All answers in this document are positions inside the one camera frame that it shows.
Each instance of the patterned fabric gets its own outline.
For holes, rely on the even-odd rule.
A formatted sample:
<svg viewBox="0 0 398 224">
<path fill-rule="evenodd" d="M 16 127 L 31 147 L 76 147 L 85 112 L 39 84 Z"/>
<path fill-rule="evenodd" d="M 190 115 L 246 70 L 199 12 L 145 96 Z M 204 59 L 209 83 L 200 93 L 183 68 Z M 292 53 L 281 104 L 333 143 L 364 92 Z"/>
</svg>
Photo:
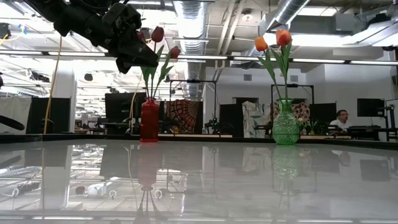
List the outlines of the patterned fabric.
<svg viewBox="0 0 398 224">
<path fill-rule="evenodd" d="M 271 109 L 265 104 L 245 102 L 243 110 L 243 131 L 245 138 L 265 138 L 265 130 L 255 130 L 258 125 L 266 125 L 270 121 Z"/>
<path fill-rule="evenodd" d="M 197 120 L 199 103 L 200 102 L 192 102 L 189 100 L 167 102 L 167 117 L 178 123 L 179 133 L 193 133 Z"/>
<path fill-rule="evenodd" d="M 308 103 L 299 103 L 292 105 L 293 115 L 296 119 L 302 118 L 303 122 L 310 119 L 310 105 Z M 279 114 L 278 103 L 274 103 L 274 119 Z"/>
</svg>

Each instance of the computer monitor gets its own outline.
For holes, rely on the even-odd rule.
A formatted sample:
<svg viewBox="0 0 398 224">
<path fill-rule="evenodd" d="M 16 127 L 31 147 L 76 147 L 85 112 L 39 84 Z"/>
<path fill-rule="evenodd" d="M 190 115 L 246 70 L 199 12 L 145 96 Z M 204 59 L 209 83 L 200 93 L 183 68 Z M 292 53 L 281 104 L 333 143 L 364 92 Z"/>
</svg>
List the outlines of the computer monitor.
<svg viewBox="0 0 398 224">
<path fill-rule="evenodd" d="M 336 103 L 317 103 L 310 105 L 310 118 L 319 123 L 330 123 L 336 119 Z"/>
<path fill-rule="evenodd" d="M 357 99 L 359 117 L 384 117 L 383 99 Z"/>
<path fill-rule="evenodd" d="M 105 94 L 106 118 L 111 123 L 121 123 L 130 117 L 131 100 L 134 93 L 107 93 Z M 133 118 L 141 117 L 141 105 L 145 103 L 146 93 L 136 93 L 133 106 Z"/>
</svg>

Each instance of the tulip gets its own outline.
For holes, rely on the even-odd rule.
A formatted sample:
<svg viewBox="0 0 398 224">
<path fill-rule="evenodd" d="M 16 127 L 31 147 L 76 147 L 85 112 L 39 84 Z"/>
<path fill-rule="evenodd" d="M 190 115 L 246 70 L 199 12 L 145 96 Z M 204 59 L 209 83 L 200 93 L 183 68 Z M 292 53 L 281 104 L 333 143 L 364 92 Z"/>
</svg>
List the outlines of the tulip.
<svg viewBox="0 0 398 224">
<path fill-rule="evenodd" d="M 256 46 L 257 51 L 265 51 L 268 48 L 267 42 L 264 40 L 264 37 L 257 37 L 254 39 L 254 45 Z"/>
<path fill-rule="evenodd" d="M 176 59 L 176 58 L 178 58 L 180 53 L 181 53 L 181 50 L 179 49 L 179 47 L 175 46 L 172 49 L 170 49 L 170 58 Z"/>
<path fill-rule="evenodd" d="M 144 36 L 144 34 L 143 34 L 142 32 L 137 31 L 137 36 L 138 36 L 138 38 L 139 38 L 140 40 L 142 40 L 142 41 L 145 42 L 145 36 Z"/>
<path fill-rule="evenodd" d="M 279 46 L 288 45 L 292 41 L 292 35 L 288 30 L 277 30 L 276 31 L 276 43 Z"/>
<path fill-rule="evenodd" d="M 164 30 L 162 27 L 156 27 L 150 36 L 152 40 L 156 43 L 159 43 L 163 40 Z"/>
</svg>

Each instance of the man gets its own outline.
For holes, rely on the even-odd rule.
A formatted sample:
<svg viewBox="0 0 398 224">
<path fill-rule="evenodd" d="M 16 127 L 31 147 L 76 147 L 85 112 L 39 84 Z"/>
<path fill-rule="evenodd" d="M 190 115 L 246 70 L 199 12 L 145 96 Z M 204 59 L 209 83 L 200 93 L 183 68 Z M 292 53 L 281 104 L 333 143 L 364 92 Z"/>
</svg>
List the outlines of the man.
<svg viewBox="0 0 398 224">
<path fill-rule="evenodd" d="M 341 128 L 344 132 L 347 132 L 347 128 L 351 127 L 352 124 L 347 121 L 348 120 L 348 113 L 346 110 L 339 110 L 337 112 L 337 119 L 332 121 L 330 125 L 337 125 Z"/>
</svg>

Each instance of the glossy table surface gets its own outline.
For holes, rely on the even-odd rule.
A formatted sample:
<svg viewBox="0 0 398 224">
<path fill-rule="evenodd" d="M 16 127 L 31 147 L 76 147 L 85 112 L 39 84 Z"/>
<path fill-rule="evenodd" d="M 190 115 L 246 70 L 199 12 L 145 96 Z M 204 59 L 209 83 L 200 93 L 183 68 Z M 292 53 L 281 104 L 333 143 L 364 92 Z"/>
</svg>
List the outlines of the glossy table surface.
<svg viewBox="0 0 398 224">
<path fill-rule="evenodd" d="M 0 223 L 398 223 L 398 151 L 94 139 L 0 147 Z"/>
</svg>

